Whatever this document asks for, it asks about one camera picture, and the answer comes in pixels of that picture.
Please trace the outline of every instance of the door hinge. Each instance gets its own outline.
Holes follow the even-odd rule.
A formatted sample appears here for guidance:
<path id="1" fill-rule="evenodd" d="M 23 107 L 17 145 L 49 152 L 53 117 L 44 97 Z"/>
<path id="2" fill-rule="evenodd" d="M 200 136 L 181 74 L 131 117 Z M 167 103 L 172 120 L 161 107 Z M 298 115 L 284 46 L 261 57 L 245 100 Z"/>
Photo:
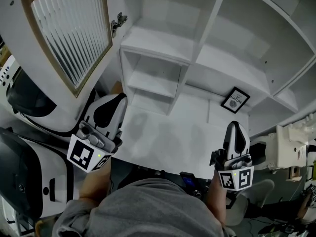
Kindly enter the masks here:
<path id="1" fill-rule="evenodd" d="M 121 27 L 125 22 L 127 21 L 127 16 L 123 16 L 122 13 L 120 12 L 118 14 L 118 22 L 115 22 L 113 20 L 111 22 L 111 29 L 112 29 L 112 36 L 115 37 L 117 35 L 117 29 L 118 27 Z"/>

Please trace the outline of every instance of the framed picture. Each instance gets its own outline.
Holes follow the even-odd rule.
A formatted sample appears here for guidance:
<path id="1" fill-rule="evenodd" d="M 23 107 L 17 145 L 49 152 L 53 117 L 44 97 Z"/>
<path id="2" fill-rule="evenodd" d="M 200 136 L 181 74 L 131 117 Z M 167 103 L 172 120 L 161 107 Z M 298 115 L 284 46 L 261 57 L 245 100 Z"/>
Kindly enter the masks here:
<path id="1" fill-rule="evenodd" d="M 250 96 L 248 94 L 234 87 L 221 106 L 232 113 L 237 113 L 249 98 Z"/>

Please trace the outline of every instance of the cabinet door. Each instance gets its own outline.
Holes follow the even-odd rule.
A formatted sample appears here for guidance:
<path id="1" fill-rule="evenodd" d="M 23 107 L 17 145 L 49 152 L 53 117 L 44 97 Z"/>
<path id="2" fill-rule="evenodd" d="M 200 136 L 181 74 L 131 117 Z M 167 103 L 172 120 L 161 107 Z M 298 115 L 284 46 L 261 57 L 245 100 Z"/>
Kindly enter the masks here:
<path id="1" fill-rule="evenodd" d="M 124 9 L 123 0 L 0 0 L 0 35 L 34 83 L 77 117 L 128 30 L 112 35 Z"/>

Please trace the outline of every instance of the black picture frame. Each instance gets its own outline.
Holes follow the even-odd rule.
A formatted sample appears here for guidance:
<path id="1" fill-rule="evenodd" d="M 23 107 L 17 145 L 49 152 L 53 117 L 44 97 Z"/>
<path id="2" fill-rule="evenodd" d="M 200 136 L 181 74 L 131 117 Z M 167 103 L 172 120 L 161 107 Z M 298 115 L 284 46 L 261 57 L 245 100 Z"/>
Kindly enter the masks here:
<path id="1" fill-rule="evenodd" d="M 244 100 L 244 102 L 239 106 L 239 108 L 234 111 L 234 110 L 228 108 L 227 106 L 224 106 L 224 104 L 226 104 L 226 102 L 229 100 L 229 98 L 231 97 L 231 95 L 234 94 L 235 91 L 237 91 L 237 92 L 239 92 L 240 94 L 246 96 L 246 100 Z M 223 107 L 223 108 L 225 108 L 226 110 L 229 110 L 230 112 L 236 114 L 236 113 L 241 109 L 241 107 L 243 107 L 244 104 L 249 100 L 249 98 L 250 98 L 250 96 L 249 96 L 247 93 L 243 92 L 242 90 L 238 89 L 237 87 L 234 87 L 234 88 L 231 90 L 231 92 L 228 94 L 228 96 L 225 98 L 225 100 L 221 103 L 221 107 Z"/>

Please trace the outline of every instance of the white tabletop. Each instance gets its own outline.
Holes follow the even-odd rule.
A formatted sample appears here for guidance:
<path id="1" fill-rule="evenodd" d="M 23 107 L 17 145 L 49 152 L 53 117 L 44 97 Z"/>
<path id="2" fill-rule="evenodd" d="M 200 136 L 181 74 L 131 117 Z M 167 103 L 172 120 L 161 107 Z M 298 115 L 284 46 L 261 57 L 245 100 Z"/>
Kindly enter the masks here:
<path id="1" fill-rule="evenodd" d="M 122 131 L 123 144 L 113 157 L 168 173 L 185 171 L 211 179 L 211 153 L 222 148 L 226 127 L 128 106 Z"/>

